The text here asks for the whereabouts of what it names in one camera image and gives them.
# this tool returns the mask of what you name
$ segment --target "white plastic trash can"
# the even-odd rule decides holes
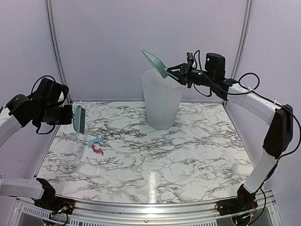
[[[142,76],[144,101],[148,124],[156,130],[165,130],[174,124],[184,86],[174,79],[162,78],[156,70]]]

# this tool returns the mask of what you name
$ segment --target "blue cloth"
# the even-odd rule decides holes
[[[105,139],[106,139],[106,137],[102,136],[102,138],[90,140],[89,143],[88,143],[88,148],[91,148],[92,145],[95,144],[95,143],[103,142]]]

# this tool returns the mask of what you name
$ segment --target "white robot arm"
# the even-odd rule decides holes
[[[0,147],[30,121],[37,127],[38,134],[43,134],[39,133],[42,122],[53,128],[55,125],[72,123],[72,106],[60,106],[67,97],[68,87],[46,77],[50,76],[41,77],[43,79],[35,92],[27,97],[16,95],[4,109],[0,109]],[[64,99],[59,101],[62,93]],[[35,200],[36,206],[50,210],[59,210],[60,204],[65,201],[74,203],[71,199],[55,196],[54,188],[44,179],[7,178],[1,173],[0,195],[29,197]]]
[[[0,111],[0,147],[7,139],[22,128],[19,121],[13,115],[9,115],[9,112],[8,108]]]

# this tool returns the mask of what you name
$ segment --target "teal dustpan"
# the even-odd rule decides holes
[[[166,78],[168,76],[167,73],[167,67],[164,65],[164,63],[155,55],[151,54],[150,52],[146,50],[142,50],[143,55],[146,57],[146,59],[150,62],[150,64],[161,74],[163,78]]]

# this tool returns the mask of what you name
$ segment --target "teal brush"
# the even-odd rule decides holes
[[[76,132],[85,134],[86,110],[82,106],[75,106],[73,110],[73,128]]]

